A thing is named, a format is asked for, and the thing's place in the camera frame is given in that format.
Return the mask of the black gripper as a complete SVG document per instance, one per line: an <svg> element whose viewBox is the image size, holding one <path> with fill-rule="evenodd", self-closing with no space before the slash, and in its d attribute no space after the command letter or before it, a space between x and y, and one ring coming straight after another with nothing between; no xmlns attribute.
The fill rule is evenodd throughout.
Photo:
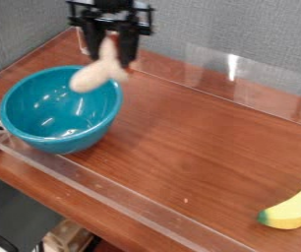
<svg viewBox="0 0 301 252"><path fill-rule="evenodd" d="M106 30L119 31L119 61L123 68L137 59L139 34L153 34L154 8L139 0L66 0L70 25L83 28L91 58L99 50Z"/></svg>

